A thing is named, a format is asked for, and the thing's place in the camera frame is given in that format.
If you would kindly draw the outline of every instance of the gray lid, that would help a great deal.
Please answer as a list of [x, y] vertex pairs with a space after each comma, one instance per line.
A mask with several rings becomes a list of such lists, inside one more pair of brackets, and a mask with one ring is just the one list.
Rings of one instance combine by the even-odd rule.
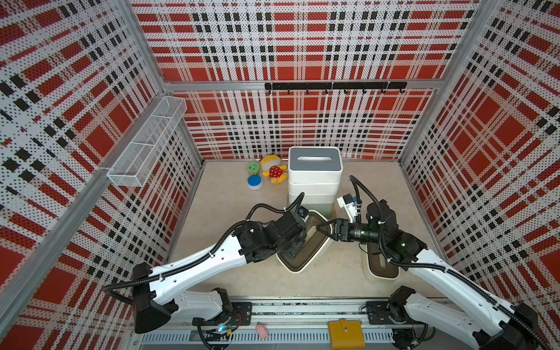
[[340, 153], [334, 147], [294, 147], [288, 155], [290, 170], [340, 171]]

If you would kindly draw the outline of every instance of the yellow wallet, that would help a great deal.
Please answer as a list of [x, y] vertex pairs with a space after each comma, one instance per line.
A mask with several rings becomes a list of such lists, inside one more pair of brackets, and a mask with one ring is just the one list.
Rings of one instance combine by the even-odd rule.
[[329, 322], [330, 346], [333, 350], [365, 348], [360, 321], [340, 319]]

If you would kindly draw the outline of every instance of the blue round object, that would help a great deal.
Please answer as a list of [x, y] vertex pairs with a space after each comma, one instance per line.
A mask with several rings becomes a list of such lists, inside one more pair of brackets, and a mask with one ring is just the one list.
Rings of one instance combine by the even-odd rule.
[[247, 187], [251, 190], [258, 190], [263, 186], [263, 179], [259, 175], [251, 175], [247, 179]]

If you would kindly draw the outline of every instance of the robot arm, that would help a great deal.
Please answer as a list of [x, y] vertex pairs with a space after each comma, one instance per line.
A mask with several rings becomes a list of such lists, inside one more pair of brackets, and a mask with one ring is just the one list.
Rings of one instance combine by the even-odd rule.
[[[359, 211], [351, 200], [349, 195], [339, 200], [350, 220], [337, 218], [317, 230], [337, 241], [367, 243], [382, 240], [383, 255], [390, 263], [410, 270], [464, 310], [460, 312], [432, 303], [414, 290], [401, 287], [389, 298], [391, 319], [397, 323], [413, 319], [431, 324], [473, 348], [532, 350], [537, 347], [537, 342], [548, 348], [538, 339], [538, 318], [533, 309], [525, 304], [513, 307], [506, 300], [485, 291], [440, 259], [424, 242], [399, 230], [396, 215], [384, 200], [377, 203], [378, 212], [370, 212], [368, 207], [368, 224], [353, 222], [354, 214]], [[136, 333], [157, 329], [172, 317], [193, 319], [198, 325], [223, 324], [233, 314], [225, 290], [218, 288], [208, 293], [196, 293], [187, 289], [219, 272], [260, 262], [276, 253], [294, 257], [305, 243], [303, 218], [307, 216], [307, 210], [294, 203], [285, 211], [274, 209], [283, 213], [276, 221], [248, 221], [256, 207], [265, 206], [258, 204], [246, 220], [233, 225], [215, 246], [163, 266], [137, 265], [131, 282], [110, 284], [104, 287], [104, 291], [133, 305]], [[132, 299], [114, 292], [127, 287], [133, 288]]]
[[[386, 201], [370, 204], [367, 224], [353, 222], [356, 209], [351, 201], [350, 195], [338, 199], [350, 220], [338, 218], [326, 223], [326, 226], [334, 226], [330, 234], [324, 231], [324, 226], [318, 227], [318, 231], [337, 241], [379, 243], [381, 228], [387, 240], [383, 247], [387, 261], [422, 278], [466, 312], [431, 302], [413, 289], [401, 287], [389, 298], [393, 320], [413, 319], [430, 324], [474, 349], [537, 347], [538, 316], [533, 309], [526, 304], [514, 306], [484, 290], [447, 264], [424, 242], [399, 230], [396, 214]], [[380, 211], [384, 214], [383, 222]]]

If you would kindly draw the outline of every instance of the green round toy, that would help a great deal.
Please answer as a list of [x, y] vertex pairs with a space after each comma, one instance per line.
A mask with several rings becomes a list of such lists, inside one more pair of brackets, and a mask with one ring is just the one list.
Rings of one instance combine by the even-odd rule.
[[260, 164], [257, 162], [252, 162], [247, 165], [247, 171], [250, 175], [258, 175], [260, 170]]

